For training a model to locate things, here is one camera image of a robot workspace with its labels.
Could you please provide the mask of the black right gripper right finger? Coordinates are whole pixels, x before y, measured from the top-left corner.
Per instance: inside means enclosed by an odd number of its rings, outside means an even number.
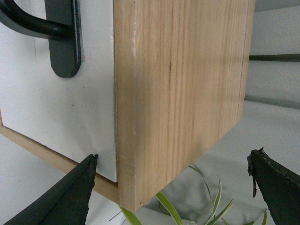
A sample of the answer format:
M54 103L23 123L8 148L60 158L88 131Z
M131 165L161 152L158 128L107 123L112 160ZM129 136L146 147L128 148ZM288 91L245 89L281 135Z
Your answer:
M300 176L271 159L263 150L247 157L248 174L253 178L253 197L259 187L270 215L277 225L300 223Z

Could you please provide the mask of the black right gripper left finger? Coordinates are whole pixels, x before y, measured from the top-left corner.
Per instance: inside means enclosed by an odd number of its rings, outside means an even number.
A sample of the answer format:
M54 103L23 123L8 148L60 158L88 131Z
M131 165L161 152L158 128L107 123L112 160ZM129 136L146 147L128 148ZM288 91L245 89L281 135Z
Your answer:
M84 225L95 186L98 155L89 155L7 225Z

